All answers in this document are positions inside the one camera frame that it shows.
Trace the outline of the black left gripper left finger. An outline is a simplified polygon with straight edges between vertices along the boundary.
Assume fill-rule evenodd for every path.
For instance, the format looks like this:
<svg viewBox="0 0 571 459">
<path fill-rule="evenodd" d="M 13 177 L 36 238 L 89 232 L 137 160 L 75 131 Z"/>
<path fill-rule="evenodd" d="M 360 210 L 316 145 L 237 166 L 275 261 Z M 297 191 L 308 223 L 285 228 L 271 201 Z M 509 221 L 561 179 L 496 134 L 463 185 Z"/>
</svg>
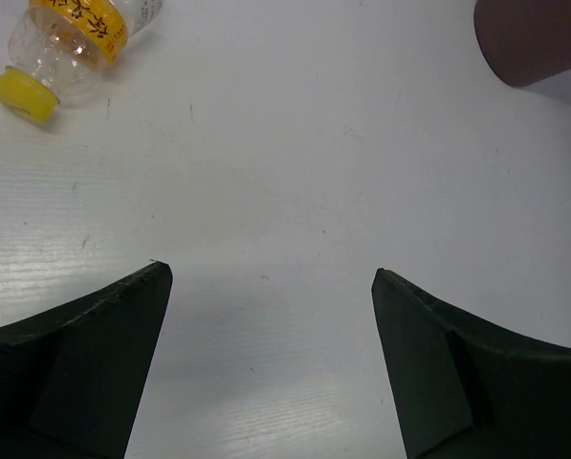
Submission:
<svg viewBox="0 0 571 459">
<path fill-rule="evenodd" d="M 122 458 L 165 318 L 154 262 L 0 327 L 0 458 Z"/>
</svg>

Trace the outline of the orange cap clear bottle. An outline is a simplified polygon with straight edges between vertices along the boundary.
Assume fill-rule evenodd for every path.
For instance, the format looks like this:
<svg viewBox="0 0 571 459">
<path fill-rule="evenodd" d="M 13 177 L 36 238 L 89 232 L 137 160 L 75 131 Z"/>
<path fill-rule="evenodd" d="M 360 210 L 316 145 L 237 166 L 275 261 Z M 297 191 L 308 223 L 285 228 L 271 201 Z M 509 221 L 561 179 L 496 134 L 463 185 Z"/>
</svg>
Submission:
<svg viewBox="0 0 571 459">
<path fill-rule="evenodd" d="M 153 22 L 161 1 L 30 1 L 11 33 L 0 103 L 34 124 L 50 121 L 64 99 L 89 91 Z"/>
</svg>

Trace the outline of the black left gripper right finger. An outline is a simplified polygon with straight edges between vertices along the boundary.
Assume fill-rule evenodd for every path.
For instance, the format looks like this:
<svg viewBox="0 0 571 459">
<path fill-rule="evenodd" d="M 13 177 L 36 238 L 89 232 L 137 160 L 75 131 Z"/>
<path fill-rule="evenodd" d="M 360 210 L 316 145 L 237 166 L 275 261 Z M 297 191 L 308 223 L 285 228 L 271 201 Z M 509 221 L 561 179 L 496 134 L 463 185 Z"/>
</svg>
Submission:
<svg viewBox="0 0 571 459">
<path fill-rule="evenodd" d="M 571 458 L 571 348 L 525 337 L 380 269 L 372 284 L 409 458 Z"/>
</svg>

